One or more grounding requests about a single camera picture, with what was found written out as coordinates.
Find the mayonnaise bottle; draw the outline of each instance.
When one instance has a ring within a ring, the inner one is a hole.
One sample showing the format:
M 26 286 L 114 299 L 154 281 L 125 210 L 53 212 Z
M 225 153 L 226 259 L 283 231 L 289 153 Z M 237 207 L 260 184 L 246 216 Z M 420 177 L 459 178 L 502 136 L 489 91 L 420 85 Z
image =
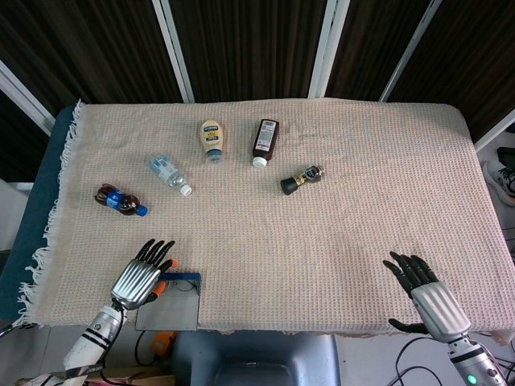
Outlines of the mayonnaise bottle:
M 218 163 L 222 160 L 224 134 L 220 123 L 208 119 L 200 127 L 200 142 L 208 156 L 208 160 Z

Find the plastic water bottle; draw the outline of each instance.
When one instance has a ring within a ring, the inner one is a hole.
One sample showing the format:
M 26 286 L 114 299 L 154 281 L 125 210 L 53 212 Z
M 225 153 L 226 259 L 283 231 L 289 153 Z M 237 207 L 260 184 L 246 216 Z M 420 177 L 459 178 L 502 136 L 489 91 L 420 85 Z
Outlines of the plastic water bottle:
M 153 157 L 148 166 L 167 184 L 180 191 L 184 197 L 188 197 L 192 193 L 192 187 L 187 184 L 186 176 L 179 171 L 179 168 L 171 163 L 166 155 L 157 155 Z
M 95 201 L 105 207 L 116 209 L 126 216 L 144 216 L 148 212 L 146 207 L 139 204 L 138 197 L 124 194 L 108 183 L 102 184 L 101 188 L 98 189 L 95 195 Z

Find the blue bottle cap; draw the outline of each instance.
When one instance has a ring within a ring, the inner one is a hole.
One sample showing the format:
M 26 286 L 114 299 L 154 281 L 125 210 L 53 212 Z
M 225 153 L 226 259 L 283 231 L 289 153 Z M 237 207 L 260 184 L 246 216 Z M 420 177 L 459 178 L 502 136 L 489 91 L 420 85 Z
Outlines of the blue bottle cap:
M 143 205 L 138 205 L 136 207 L 136 214 L 138 216 L 143 217 L 147 212 L 148 212 L 148 209 L 146 207 L 144 207 Z
M 222 150 L 220 149 L 210 149 L 206 154 L 208 155 L 208 160 L 213 163 L 218 163 L 222 160 Z

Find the white bottle cap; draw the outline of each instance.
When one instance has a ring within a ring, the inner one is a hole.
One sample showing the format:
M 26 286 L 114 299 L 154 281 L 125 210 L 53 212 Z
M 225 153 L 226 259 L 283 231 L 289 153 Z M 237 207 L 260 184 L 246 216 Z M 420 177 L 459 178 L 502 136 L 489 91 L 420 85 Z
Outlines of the white bottle cap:
M 255 167 L 265 167 L 268 161 L 266 161 L 263 157 L 254 157 L 252 160 L 252 164 Z
M 180 188 L 180 194 L 183 195 L 184 197 L 188 197 L 191 193 L 192 193 L 192 187 L 190 187 L 189 185 L 184 185 L 183 187 Z

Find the white wall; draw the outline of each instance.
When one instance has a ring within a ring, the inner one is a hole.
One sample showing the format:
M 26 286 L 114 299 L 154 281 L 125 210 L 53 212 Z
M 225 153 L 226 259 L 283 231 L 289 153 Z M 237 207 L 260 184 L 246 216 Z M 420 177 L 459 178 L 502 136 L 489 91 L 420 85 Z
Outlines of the white wall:
M 27 195 L 0 179 L 0 250 L 13 246 L 27 199 Z

